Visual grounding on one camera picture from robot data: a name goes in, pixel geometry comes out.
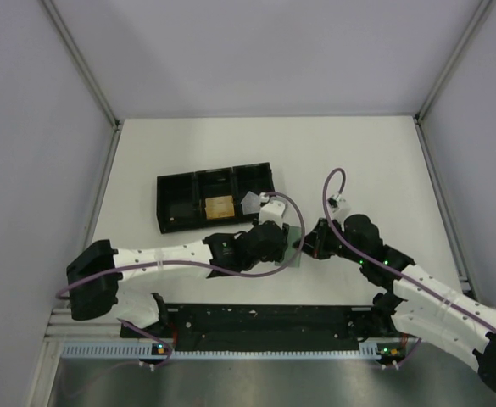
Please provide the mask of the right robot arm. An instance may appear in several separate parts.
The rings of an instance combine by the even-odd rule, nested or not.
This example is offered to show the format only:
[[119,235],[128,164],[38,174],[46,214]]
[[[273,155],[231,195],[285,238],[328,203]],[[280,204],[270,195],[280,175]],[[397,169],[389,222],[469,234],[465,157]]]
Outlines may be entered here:
[[319,219],[293,246],[313,259],[337,256],[359,265],[361,274],[384,293],[373,300],[374,329],[417,337],[470,366],[496,393],[496,309],[464,295],[387,245],[366,215],[343,223]]

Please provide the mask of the black three-compartment tray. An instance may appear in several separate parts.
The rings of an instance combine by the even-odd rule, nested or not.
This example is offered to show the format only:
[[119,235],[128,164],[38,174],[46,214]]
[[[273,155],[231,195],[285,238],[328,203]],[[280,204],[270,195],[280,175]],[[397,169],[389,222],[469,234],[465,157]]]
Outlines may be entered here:
[[156,187],[163,234],[251,222],[259,195],[275,190],[268,162],[158,176]]

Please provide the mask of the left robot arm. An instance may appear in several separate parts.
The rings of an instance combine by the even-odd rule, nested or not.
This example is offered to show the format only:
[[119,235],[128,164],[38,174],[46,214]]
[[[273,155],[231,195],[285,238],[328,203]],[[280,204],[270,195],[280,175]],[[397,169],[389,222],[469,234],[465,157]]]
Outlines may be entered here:
[[256,222],[248,231],[215,233],[202,240],[154,249],[113,248],[108,239],[86,248],[66,269],[71,316],[105,315],[128,321],[150,336],[168,328],[159,286],[180,278],[251,277],[260,263],[284,260],[289,227]]

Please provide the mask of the green card holder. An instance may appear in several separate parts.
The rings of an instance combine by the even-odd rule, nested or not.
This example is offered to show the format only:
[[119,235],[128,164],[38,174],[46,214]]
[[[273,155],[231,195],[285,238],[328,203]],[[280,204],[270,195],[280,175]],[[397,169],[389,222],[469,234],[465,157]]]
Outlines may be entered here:
[[275,262],[274,265],[280,267],[288,263],[288,268],[297,269],[300,267],[302,255],[298,254],[298,243],[302,237],[302,229],[300,226],[290,226],[283,224],[285,232],[287,248],[283,253],[282,258]]

